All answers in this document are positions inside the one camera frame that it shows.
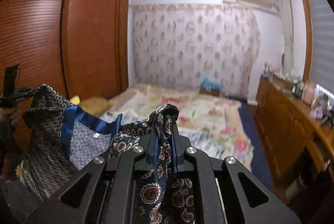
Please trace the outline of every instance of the black metal clamp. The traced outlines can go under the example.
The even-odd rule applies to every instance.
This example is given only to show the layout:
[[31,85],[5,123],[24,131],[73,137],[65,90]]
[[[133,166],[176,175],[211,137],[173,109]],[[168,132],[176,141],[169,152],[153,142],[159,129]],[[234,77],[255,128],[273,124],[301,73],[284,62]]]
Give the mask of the black metal clamp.
[[[16,85],[16,75],[19,70],[19,64],[16,64],[11,67],[6,67],[4,79],[3,79],[3,94],[0,95],[0,107],[13,108],[18,103],[28,100],[32,98],[36,93],[40,91],[39,88],[33,87],[22,87],[15,88]],[[6,148],[16,146],[11,135],[15,132],[15,127],[11,125],[11,120],[9,116],[6,116],[6,127],[7,131],[6,137],[2,137],[0,134],[0,138],[5,141]]]
[[[192,180],[195,223],[298,224],[298,217],[236,158],[209,157],[173,125],[177,176]],[[27,223],[132,223],[136,180],[152,170],[155,127],[119,158],[96,157]]]

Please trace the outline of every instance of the wooden wardrobe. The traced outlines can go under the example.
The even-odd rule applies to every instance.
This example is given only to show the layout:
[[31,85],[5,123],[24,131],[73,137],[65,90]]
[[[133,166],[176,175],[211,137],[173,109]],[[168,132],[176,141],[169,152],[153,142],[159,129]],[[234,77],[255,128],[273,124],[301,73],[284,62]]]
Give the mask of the wooden wardrobe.
[[[6,66],[19,63],[17,87],[47,83],[81,99],[121,93],[127,88],[128,10],[120,1],[2,0],[0,90]],[[25,150],[30,134],[22,121],[15,139]]]

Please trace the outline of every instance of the blue fabric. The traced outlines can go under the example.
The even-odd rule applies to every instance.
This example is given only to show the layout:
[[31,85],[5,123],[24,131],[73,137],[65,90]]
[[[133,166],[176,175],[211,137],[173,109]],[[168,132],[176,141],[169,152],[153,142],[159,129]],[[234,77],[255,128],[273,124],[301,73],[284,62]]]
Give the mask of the blue fabric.
[[153,155],[153,166],[157,164],[159,157],[159,151],[158,151],[158,136],[155,137],[155,143],[154,143],[154,155]]
[[71,137],[75,120],[102,135],[111,134],[113,138],[121,127],[122,114],[115,121],[109,123],[85,112],[80,106],[70,106],[64,110],[63,125],[61,128],[61,145],[67,157],[70,156]]
[[273,192],[273,180],[267,163],[266,154],[258,136],[253,116],[246,103],[243,103],[241,108],[239,108],[239,115],[241,122],[243,123],[243,130],[254,146],[253,159],[250,163],[252,173]]
[[174,135],[172,135],[172,151],[173,151],[173,173],[174,176],[177,176],[177,159],[176,159],[176,149],[175,149],[175,139]]
[[220,83],[214,83],[214,82],[211,82],[209,81],[208,78],[204,78],[202,83],[201,83],[201,86],[204,87],[204,88],[207,88],[207,89],[216,89],[216,90],[220,90]]

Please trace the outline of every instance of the patterned fabric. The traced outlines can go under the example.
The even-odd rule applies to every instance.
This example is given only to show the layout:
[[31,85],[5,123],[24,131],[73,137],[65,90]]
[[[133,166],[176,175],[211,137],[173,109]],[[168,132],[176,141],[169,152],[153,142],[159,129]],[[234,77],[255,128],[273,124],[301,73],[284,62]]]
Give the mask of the patterned fabric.
[[94,157],[108,150],[110,141],[111,134],[100,135],[76,120],[71,137],[71,163],[78,170],[83,169]]
[[137,5],[133,9],[137,82],[198,91],[204,77],[228,95],[248,96],[260,33],[239,4]]
[[77,172],[65,156],[60,142],[63,111],[73,104],[48,85],[32,100],[23,115],[32,130],[23,161],[23,179],[41,200],[51,197]]
[[238,112],[241,107],[239,101],[145,84],[138,84],[129,90],[134,91],[130,94],[133,96],[124,100],[118,113],[132,109],[141,120],[158,106],[171,103],[179,110],[179,133],[189,137],[193,146],[220,159],[233,155],[251,170],[254,147],[243,130]]
[[178,109],[164,104],[149,118],[121,126],[113,138],[111,156],[116,157],[138,145],[140,136],[151,132],[153,122],[158,135],[157,161],[153,169],[137,181],[134,223],[189,223],[194,220],[192,182],[173,175],[171,141]]
[[[29,190],[45,201],[77,169],[88,163],[88,159],[82,158],[83,154],[86,148],[89,148],[89,153],[92,149],[90,144],[94,144],[96,140],[90,143],[94,131],[76,121],[72,131],[71,157],[68,159],[61,148],[60,139],[64,109],[72,104],[52,87],[42,85],[41,88],[42,92],[34,97],[31,107],[23,116],[32,130],[32,137],[17,172],[22,174]],[[137,146],[140,137],[151,132],[153,123],[156,127],[156,160],[153,169],[137,181],[134,223],[189,223],[194,219],[192,182],[189,179],[176,179],[172,171],[172,125],[176,122],[178,113],[177,107],[171,104],[159,106],[148,119],[122,125],[111,140],[110,156],[118,157]],[[106,136],[101,143],[95,144],[95,147],[101,148],[100,152],[106,148],[107,139],[104,138]],[[100,152],[93,150],[91,155],[93,157]]]

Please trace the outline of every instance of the screw head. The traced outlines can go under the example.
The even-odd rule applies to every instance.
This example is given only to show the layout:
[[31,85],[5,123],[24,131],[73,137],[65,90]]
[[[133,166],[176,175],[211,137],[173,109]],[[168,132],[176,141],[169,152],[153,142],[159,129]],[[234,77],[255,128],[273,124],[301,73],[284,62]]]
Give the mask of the screw head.
[[228,156],[225,158],[226,162],[228,162],[230,165],[235,164],[237,160],[233,156]]
[[104,158],[102,156],[98,156],[94,158],[95,164],[102,164],[104,162]]
[[195,147],[188,147],[187,148],[187,153],[189,154],[194,154],[197,152],[197,149]]
[[133,148],[133,151],[136,153],[140,153],[144,150],[144,148],[142,146],[136,146]]

